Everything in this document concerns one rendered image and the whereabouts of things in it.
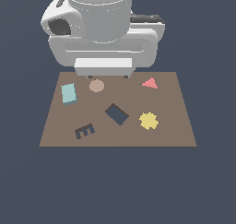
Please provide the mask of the pink triangle piece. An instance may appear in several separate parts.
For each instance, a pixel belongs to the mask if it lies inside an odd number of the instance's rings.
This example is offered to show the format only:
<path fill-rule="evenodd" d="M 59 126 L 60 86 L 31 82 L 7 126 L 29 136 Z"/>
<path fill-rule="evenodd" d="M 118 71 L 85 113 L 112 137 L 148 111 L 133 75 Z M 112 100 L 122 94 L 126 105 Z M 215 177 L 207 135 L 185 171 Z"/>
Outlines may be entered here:
<path fill-rule="evenodd" d="M 143 87 L 148 87 L 148 88 L 157 88 L 157 84 L 156 84 L 156 81 L 154 79 L 154 77 L 151 77 L 150 79 L 148 79 L 147 81 L 145 81 L 143 84 L 142 84 Z"/>

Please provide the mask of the tan round disc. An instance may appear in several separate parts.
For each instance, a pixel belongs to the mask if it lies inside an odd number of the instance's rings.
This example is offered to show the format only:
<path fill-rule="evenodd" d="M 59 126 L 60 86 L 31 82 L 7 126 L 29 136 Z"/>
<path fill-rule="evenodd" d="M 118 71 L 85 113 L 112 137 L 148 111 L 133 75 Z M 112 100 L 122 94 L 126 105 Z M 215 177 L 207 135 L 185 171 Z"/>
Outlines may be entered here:
<path fill-rule="evenodd" d="M 89 83 L 89 89 L 92 92 L 99 93 L 99 92 L 103 91 L 104 88 L 105 88 L 105 84 L 100 79 L 94 79 Z"/>

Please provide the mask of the brown slotted board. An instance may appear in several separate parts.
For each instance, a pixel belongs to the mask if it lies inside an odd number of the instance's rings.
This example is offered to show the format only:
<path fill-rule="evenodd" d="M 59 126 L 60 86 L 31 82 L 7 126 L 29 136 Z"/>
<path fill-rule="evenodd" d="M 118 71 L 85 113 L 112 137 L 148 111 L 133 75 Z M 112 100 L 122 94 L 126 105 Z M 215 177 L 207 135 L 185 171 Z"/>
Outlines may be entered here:
<path fill-rule="evenodd" d="M 154 77 L 157 88 L 142 84 Z M 195 147 L 195 137 L 177 75 L 134 72 L 129 78 L 101 77 L 103 91 L 92 92 L 91 80 L 75 72 L 59 75 L 42 133 L 41 147 Z M 61 86 L 75 84 L 77 102 L 63 104 Z M 146 130 L 142 113 L 159 124 Z"/>

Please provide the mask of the yellow flower-shaped piece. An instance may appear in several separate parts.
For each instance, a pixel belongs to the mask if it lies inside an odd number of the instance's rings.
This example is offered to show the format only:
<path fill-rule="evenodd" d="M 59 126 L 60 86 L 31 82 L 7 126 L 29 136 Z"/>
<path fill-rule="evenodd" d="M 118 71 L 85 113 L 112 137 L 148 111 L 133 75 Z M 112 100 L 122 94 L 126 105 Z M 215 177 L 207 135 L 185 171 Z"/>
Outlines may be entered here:
<path fill-rule="evenodd" d="M 146 130 L 149 129 L 155 129 L 157 125 L 159 124 L 159 121 L 157 120 L 157 116 L 152 113 L 142 113 L 139 117 L 140 125 L 145 128 Z"/>

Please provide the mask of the teal rectangular block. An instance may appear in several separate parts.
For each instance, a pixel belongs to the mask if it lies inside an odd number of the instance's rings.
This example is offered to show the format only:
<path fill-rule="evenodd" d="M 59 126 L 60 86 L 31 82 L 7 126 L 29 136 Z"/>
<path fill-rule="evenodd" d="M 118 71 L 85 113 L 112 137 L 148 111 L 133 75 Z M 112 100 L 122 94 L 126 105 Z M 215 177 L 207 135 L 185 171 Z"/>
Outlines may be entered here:
<path fill-rule="evenodd" d="M 77 102 L 77 93 L 74 83 L 61 86 L 61 90 L 64 105 Z"/>

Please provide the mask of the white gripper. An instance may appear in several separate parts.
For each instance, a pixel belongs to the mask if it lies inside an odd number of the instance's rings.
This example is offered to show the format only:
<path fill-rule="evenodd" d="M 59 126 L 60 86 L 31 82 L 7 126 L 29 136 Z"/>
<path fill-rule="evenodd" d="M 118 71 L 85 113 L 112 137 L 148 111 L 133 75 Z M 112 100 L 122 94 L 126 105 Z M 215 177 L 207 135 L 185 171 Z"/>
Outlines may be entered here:
<path fill-rule="evenodd" d="M 73 66 L 79 76 L 124 76 L 137 67 L 154 64 L 158 35 L 153 29 L 130 29 L 112 43 L 90 42 L 82 37 L 52 36 L 49 45 L 56 61 Z"/>

